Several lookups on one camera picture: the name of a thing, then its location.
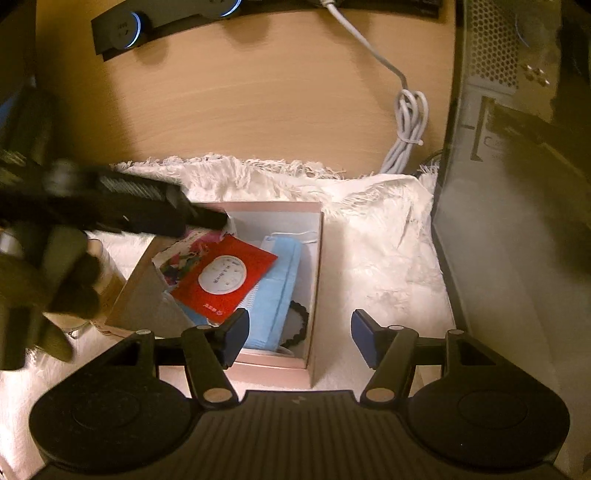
red packet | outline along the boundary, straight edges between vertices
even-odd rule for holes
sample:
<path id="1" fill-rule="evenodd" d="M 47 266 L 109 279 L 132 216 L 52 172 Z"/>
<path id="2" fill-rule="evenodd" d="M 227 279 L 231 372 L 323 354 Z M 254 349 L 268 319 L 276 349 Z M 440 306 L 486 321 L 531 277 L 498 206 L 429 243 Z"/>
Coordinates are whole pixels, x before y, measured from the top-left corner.
<path id="1" fill-rule="evenodd" d="M 222 323 L 276 259 L 276 255 L 227 236 L 212 247 L 171 294 L 213 323 Z"/>

open cardboard box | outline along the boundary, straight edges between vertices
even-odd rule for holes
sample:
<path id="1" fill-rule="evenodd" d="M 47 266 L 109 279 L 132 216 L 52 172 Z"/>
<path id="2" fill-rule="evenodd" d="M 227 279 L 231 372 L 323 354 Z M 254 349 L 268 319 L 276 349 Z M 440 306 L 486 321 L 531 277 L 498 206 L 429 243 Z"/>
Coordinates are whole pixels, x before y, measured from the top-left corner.
<path id="1" fill-rule="evenodd" d="M 224 202 L 212 203 L 233 217 L 237 237 L 253 245 L 275 232 L 317 232 L 317 242 L 302 244 L 300 265 L 292 299 L 309 313 L 306 338 L 291 348 L 291 355 L 243 349 L 226 371 L 230 379 L 287 388 L 311 388 L 310 347 L 322 245 L 322 212 L 319 203 Z M 156 237 L 136 265 L 117 301 L 99 327 L 113 335 L 128 336 L 149 329 L 156 336 L 171 338 L 194 326 L 174 299 L 152 263 L 153 257 L 175 240 Z"/>

ribbed black surface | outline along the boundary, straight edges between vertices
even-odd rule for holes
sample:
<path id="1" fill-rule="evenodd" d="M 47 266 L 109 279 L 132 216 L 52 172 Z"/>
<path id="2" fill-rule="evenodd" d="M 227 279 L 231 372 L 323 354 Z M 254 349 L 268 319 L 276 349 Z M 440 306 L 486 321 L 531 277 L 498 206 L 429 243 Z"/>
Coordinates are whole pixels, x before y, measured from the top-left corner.
<path id="1" fill-rule="evenodd" d="M 397 415 L 359 406 L 351 392 L 249 392 L 205 414 L 173 454 L 133 472 L 85 476 L 45 468 L 35 480 L 563 480 L 554 468 L 502 475 L 444 463 L 408 436 Z"/>

wooden table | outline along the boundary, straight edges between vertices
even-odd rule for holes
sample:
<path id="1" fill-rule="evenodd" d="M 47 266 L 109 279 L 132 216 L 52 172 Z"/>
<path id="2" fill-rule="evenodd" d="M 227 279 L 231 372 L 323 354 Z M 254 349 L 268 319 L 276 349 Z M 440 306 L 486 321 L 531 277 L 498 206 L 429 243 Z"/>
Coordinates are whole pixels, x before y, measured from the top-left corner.
<path id="1" fill-rule="evenodd" d="M 237 17 L 103 62 L 90 20 L 119 0 L 38 0 L 37 79 L 59 100 L 58 145 L 87 163 L 195 157 L 321 161 L 378 171 L 395 140 L 400 82 L 326 11 Z M 344 11 L 428 97 L 425 146 L 443 145 L 455 13 L 438 21 Z"/>

ventilation holes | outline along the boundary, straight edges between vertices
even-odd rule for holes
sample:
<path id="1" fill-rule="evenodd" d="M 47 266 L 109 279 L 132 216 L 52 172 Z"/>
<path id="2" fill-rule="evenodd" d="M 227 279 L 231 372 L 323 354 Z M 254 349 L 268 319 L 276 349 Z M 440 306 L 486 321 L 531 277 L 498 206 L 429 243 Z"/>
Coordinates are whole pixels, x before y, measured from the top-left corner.
<path id="1" fill-rule="evenodd" d="M 492 0 L 473 0 L 468 29 L 472 32 L 470 75 L 517 88 L 519 44 L 508 16 Z"/>

